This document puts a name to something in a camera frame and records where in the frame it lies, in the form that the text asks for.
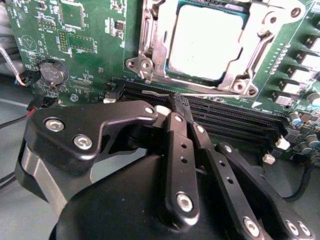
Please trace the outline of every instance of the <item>hole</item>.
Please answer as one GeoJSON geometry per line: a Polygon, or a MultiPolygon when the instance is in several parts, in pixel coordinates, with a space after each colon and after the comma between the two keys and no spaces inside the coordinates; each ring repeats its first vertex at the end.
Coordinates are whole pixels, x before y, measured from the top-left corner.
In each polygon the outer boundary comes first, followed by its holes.
{"type": "Polygon", "coordinates": [[[253,95],[256,94],[256,90],[250,89],[248,93],[249,93],[250,96],[253,96],[253,95]]]}
{"type": "Polygon", "coordinates": [[[270,23],[274,24],[276,22],[277,18],[275,16],[273,16],[272,18],[270,18],[270,23]]]}
{"type": "Polygon", "coordinates": [[[234,181],[233,181],[230,177],[227,177],[226,179],[228,180],[228,182],[229,182],[230,184],[234,184],[234,181]]]}
{"type": "Polygon", "coordinates": [[[182,119],[181,117],[179,117],[178,115],[175,116],[174,118],[175,118],[175,120],[177,120],[178,122],[182,122],[182,121],[183,121],[183,119],[182,119]]]}
{"type": "Polygon", "coordinates": [[[219,161],[219,163],[220,163],[220,165],[221,165],[222,167],[225,167],[225,166],[226,166],[225,163],[222,162],[222,161],[219,161]]]}
{"type": "Polygon", "coordinates": [[[163,43],[165,44],[167,41],[167,31],[164,32],[163,43]]]}
{"type": "Polygon", "coordinates": [[[295,227],[295,226],[290,226],[290,228],[295,232],[295,231],[297,231],[297,228],[295,227]]]}
{"type": "Polygon", "coordinates": [[[183,156],[181,157],[181,162],[183,162],[184,164],[186,164],[188,162],[187,159],[185,159],[183,156]]]}
{"type": "Polygon", "coordinates": [[[142,63],[142,67],[144,69],[148,69],[148,68],[150,68],[150,64],[148,62],[144,62],[144,63],[142,63]]]}
{"type": "Polygon", "coordinates": [[[129,68],[134,68],[136,66],[134,61],[128,63],[129,68]]]}
{"type": "Polygon", "coordinates": [[[202,171],[204,171],[204,172],[206,171],[206,168],[205,168],[205,166],[203,166],[203,165],[201,165],[201,166],[199,167],[199,169],[202,170],[202,171]]]}
{"type": "Polygon", "coordinates": [[[296,18],[300,15],[300,13],[301,13],[301,9],[299,7],[295,7],[291,11],[291,17],[296,18]]]}

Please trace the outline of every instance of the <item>screw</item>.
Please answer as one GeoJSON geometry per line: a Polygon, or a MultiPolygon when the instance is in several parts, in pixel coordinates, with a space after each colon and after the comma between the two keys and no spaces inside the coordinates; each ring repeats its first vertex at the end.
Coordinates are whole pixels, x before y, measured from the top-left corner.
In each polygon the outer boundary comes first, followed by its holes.
{"type": "Polygon", "coordinates": [[[45,127],[52,132],[60,132],[65,129],[65,125],[62,121],[58,119],[49,119],[45,121],[45,127]]]}
{"type": "Polygon", "coordinates": [[[73,139],[74,145],[76,145],[81,150],[88,150],[92,147],[92,141],[86,135],[78,135],[73,139]]]}
{"type": "Polygon", "coordinates": [[[141,67],[142,67],[143,69],[149,69],[149,68],[151,67],[151,65],[150,65],[150,63],[148,62],[148,60],[143,60],[143,61],[141,62],[141,67]]]}
{"type": "Polygon", "coordinates": [[[153,113],[154,113],[154,111],[153,111],[150,107],[146,107],[144,110],[145,110],[148,114],[153,114],[153,113]]]}
{"type": "Polygon", "coordinates": [[[296,228],[296,226],[292,222],[287,220],[286,224],[289,227],[290,231],[293,233],[293,235],[299,236],[299,231],[298,231],[298,229],[296,228]]]}
{"type": "Polygon", "coordinates": [[[229,146],[227,146],[227,145],[224,146],[224,149],[225,149],[228,153],[231,153],[231,152],[232,152],[231,148],[230,148],[229,146]]]}
{"type": "Polygon", "coordinates": [[[202,127],[202,126],[196,126],[196,129],[198,129],[198,131],[200,132],[200,133],[204,133],[205,132],[205,130],[204,130],[204,128],[202,127]]]}
{"type": "Polygon", "coordinates": [[[301,221],[298,221],[300,228],[302,229],[302,231],[305,233],[305,235],[307,235],[308,237],[311,236],[311,232],[310,230],[306,227],[306,225],[304,225],[301,221]]]}
{"type": "Polygon", "coordinates": [[[76,103],[79,101],[79,97],[76,94],[71,94],[70,101],[76,103]]]}
{"type": "Polygon", "coordinates": [[[182,121],[183,121],[182,118],[179,117],[179,116],[175,116],[174,118],[175,118],[175,120],[177,120],[178,122],[182,122],[182,121]]]}
{"type": "Polygon", "coordinates": [[[179,194],[176,196],[176,201],[177,201],[179,207],[180,207],[184,212],[190,212],[190,211],[194,208],[190,197],[188,197],[188,196],[185,195],[184,193],[179,193],[179,194]]]}
{"type": "Polygon", "coordinates": [[[249,231],[249,233],[254,236],[258,237],[260,234],[258,226],[247,216],[244,217],[243,223],[245,228],[249,231]]]}

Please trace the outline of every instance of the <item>electronic component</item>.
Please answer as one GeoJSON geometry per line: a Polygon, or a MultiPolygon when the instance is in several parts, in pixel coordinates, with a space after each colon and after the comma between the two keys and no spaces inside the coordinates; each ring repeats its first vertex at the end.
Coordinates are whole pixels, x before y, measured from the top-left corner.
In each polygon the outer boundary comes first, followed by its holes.
{"type": "Polygon", "coordinates": [[[320,36],[311,35],[306,40],[305,46],[312,52],[320,52],[320,36]]]}
{"type": "Polygon", "coordinates": [[[315,52],[300,51],[296,61],[302,66],[317,70],[320,68],[320,56],[315,52]]]}
{"type": "Polygon", "coordinates": [[[311,118],[310,118],[310,121],[311,122],[315,122],[315,121],[317,121],[319,118],[317,117],[317,116],[312,116],[311,118]]]}
{"type": "Polygon", "coordinates": [[[47,19],[39,18],[38,25],[40,28],[56,30],[56,23],[47,19]]]}
{"type": "Polygon", "coordinates": [[[275,157],[272,156],[271,154],[265,154],[262,158],[263,162],[266,164],[274,164],[274,162],[276,161],[275,157]]]}
{"type": "Polygon", "coordinates": [[[317,138],[317,135],[311,134],[305,137],[306,142],[308,143],[308,146],[310,148],[316,148],[317,146],[320,145],[320,141],[317,138]]]}
{"type": "Polygon", "coordinates": [[[42,10],[46,10],[47,9],[47,5],[45,2],[41,1],[39,2],[39,7],[42,9],[42,10]]]}
{"type": "Polygon", "coordinates": [[[281,136],[275,143],[275,146],[278,149],[287,150],[288,148],[290,148],[290,142],[288,142],[283,136],[281,136]]]}
{"type": "Polygon", "coordinates": [[[95,41],[90,37],[68,34],[69,44],[73,49],[93,53],[95,51],[95,41]]]}
{"type": "Polygon", "coordinates": [[[320,107],[320,94],[317,92],[309,94],[306,99],[311,103],[313,107],[320,107]]]}
{"type": "Polygon", "coordinates": [[[290,119],[290,123],[292,123],[292,125],[295,125],[295,126],[301,124],[301,122],[302,122],[296,111],[291,112],[289,114],[289,119],[290,119]]]}
{"type": "Polygon", "coordinates": [[[300,133],[301,134],[307,134],[307,133],[309,133],[309,131],[310,131],[310,128],[302,127],[301,130],[300,130],[300,133]]]}
{"type": "Polygon", "coordinates": [[[305,67],[292,65],[287,70],[287,74],[291,80],[307,85],[309,80],[314,78],[316,73],[314,71],[309,71],[305,67]]]}
{"type": "MultiPolygon", "coordinates": [[[[183,2],[144,1],[138,55],[125,65],[147,84],[157,82],[213,98],[257,96],[254,78],[281,26],[299,21],[306,11],[298,0],[272,5],[250,1],[246,6],[183,2]],[[287,14],[295,9],[295,14],[287,14]]],[[[268,69],[279,66],[289,47],[277,49],[281,54],[268,69]]]]}
{"type": "Polygon", "coordinates": [[[284,92],[279,92],[275,91],[272,94],[272,100],[279,105],[283,106],[289,106],[291,105],[293,99],[290,94],[284,93],[284,92]]]}
{"type": "Polygon", "coordinates": [[[59,8],[60,20],[64,26],[79,30],[85,26],[85,9],[82,3],[61,0],[59,8]]]}
{"type": "Polygon", "coordinates": [[[123,31],[125,29],[125,23],[123,21],[116,21],[114,23],[114,28],[123,31]]]}
{"type": "Polygon", "coordinates": [[[39,68],[42,78],[52,88],[57,88],[68,80],[68,70],[60,61],[46,60],[39,65],[39,68]]]}
{"type": "Polygon", "coordinates": [[[243,24],[244,20],[238,15],[213,8],[182,6],[168,63],[170,70],[190,76],[219,80],[229,63],[237,59],[242,50],[238,39],[242,33],[243,24]],[[206,24],[199,24],[195,19],[206,23],[221,22],[223,24],[214,24],[208,30],[206,24]],[[213,33],[223,34],[217,37],[213,33]],[[214,44],[203,44],[203,39],[214,44]],[[206,56],[219,56],[214,67],[206,56]]]}
{"type": "Polygon", "coordinates": [[[298,95],[301,91],[300,84],[290,79],[282,79],[279,83],[279,88],[282,92],[293,95],[298,95]]]}
{"type": "Polygon", "coordinates": [[[39,71],[24,71],[20,74],[20,78],[25,83],[26,86],[31,84],[35,84],[37,81],[40,80],[41,74],[39,71]]]}
{"type": "Polygon", "coordinates": [[[311,147],[309,147],[309,145],[306,141],[301,142],[299,147],[300,147],[300,153],[302,155],[307,155],[313,151],[313,149],[311,147]]]}
{"type": "Polygon", "coordinates": [[[303,123],[308,122],[312,118],[312,115],[309,113],[302,113],[300,119],[303,123]]]}

